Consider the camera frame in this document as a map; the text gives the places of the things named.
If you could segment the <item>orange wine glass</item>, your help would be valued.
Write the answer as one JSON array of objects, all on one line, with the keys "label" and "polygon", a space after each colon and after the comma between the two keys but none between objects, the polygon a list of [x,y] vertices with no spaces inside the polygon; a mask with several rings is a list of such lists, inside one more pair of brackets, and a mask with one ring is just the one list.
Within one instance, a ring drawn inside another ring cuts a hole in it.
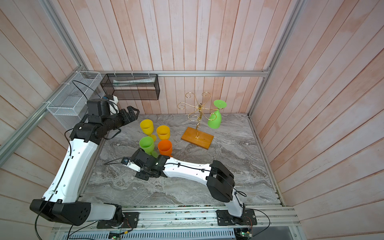
[{"label": "orange wine glass", "polygon": [[161,140],[158,144],[158,150],[161,155],[170,157],[173,152],[173,145],[169,140]]}]

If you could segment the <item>yellow wine glass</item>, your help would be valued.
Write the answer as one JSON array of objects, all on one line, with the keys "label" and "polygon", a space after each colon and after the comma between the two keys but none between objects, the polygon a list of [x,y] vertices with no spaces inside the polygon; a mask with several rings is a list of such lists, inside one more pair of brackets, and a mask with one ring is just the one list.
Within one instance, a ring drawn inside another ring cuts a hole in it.
[{"label": "yellow wine glass", "polygon": [[168,140],[171,136],[170,128],[165,125],[159,126],[156,132],[160,140]]},{"label": "yellow wine glass", "polygon": [[157,140],[157,137],[153,135],[154,132],[154,123],[152,120],[145,119],[141,121],[140,127],[145,135],[148,137],[151,137],[153,141],[155,142]]}]

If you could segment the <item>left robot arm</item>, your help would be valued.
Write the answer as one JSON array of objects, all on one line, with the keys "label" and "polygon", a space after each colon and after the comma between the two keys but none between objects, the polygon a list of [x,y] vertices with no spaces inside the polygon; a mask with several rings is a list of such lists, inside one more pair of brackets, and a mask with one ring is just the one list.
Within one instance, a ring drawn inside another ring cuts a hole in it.
[{"label": "left robot arm", "polygon": [[72,129],[69,148],[56,177],[44,196],[30,204],[30,210],[38,216],[50,222],[73,226],[92,221],[106,221],[112,228],[123,224],[120,205],[78,200],[82,178],[101,141],[106,139],[109,131],[119,131],[137,120],[140,114],[131,106],[116,109],[116,103],[111,99],[112,96],[108,95],[87,101],[88,112]]}]

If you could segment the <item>orange wooden rack base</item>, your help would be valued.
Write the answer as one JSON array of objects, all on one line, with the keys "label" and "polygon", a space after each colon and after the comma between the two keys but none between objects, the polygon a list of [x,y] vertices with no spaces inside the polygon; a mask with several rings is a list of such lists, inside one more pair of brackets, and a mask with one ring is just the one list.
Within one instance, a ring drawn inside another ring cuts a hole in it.
[{"label": "orange wooden rack base", "polygon": [[213,135],[188,127],[181,139],[198,147],[208,150],[214,139]]}]

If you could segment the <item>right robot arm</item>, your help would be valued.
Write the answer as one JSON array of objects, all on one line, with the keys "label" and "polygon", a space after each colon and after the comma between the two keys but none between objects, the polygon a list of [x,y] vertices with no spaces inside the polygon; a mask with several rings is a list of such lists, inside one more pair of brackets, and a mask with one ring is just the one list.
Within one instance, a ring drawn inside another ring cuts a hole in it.
[{"label": "right robot arm", "polygon": [[226,205],[229,215],[235,218],[244,215],[244,204],[237,197],[240,192],[235,189],[234,174],[220,161],[194,164],[164,155],[155,158],[139,149],[132,157],[122,160],[122,164],[135,170],[136,177],[145,181],[149,178],[165,177],[203,184],[214,199]]}]

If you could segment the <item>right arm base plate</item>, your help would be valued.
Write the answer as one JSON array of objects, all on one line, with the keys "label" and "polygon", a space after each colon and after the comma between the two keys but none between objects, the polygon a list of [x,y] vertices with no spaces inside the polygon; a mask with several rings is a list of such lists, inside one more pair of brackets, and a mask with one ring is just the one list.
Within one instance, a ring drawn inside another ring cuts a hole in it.
[{"label": "right arm base plate", "polygon": [[253,210],[245,209],[241,217],[234,217],[228,210],[217,210],[217,223],[219,226],[257,225],[257,219]]}]

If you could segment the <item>green wine glass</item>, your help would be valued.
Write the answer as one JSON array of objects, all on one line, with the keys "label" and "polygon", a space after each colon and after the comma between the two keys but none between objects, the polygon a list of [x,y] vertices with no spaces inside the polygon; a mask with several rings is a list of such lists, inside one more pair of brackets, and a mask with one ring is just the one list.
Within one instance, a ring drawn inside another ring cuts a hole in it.
[{"label": "green wine glass", "polygon": [[140,139],[139,145],[141,149],[143,149],[148,155],[154,158],[157,158],[159,156],[155,151],[155,142],[151,137],[147,136]]},{"label": "green wine glass", "polygon": [[215,100],[214,106],[217,108],[211,115],[207,122],[211,129],[218,129],[222,122],[222,115],[220,110],[227,107],[227,103],[223,100]]}]

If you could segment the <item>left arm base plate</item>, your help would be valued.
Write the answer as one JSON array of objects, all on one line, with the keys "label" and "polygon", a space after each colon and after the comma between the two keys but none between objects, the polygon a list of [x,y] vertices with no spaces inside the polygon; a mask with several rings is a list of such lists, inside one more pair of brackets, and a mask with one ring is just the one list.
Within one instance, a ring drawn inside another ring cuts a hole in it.
[{"label": "left arm base plate", "polygon": [[100,220],[97,224],[97,229],[134,229],[138,225],[139,212],[122,212],[118,217],[113,217],[111,220]]}]

